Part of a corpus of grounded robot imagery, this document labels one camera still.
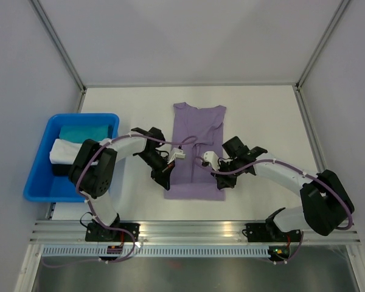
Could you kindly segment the purple t-shirt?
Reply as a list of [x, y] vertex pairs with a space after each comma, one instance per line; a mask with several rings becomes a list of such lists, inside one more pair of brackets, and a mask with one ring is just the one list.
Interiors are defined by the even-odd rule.
[[205, 200], [224, 201], [223, 190], [217, 188], [215, 178], [201, 167], [195, 159], [207, 151], [213, 151], [219, 157], [223, 155], [223, 121], [226, 107], [218, 105], [212, 108], [195, 108], [187, 103], [176, 103], [174, 107], [173, 142], [181, 142], [189, 136], [197, 140], [183, 145], [186, 154], [183, 160], [177, 160], [170, 175], [170, 189], [164, 192], [167, 200]]

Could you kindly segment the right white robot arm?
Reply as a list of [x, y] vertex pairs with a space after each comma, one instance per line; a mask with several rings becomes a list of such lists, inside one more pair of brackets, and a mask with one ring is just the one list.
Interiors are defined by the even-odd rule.
[[250, 173], [275, 182], [301, 199], [301, 206], [283, 207], [268, 216], [265, 232], [270, 239], [280, 240], [287, 232], [306, 229], [328, 236], [353, 225], [354, 205], [335, 172], [301, 170], [262, 147], [248, 148], [237, 136], [225, 142], [223, 149], [228, 157], [210, 162], [219, 189], [235, 187], [240, 175]]

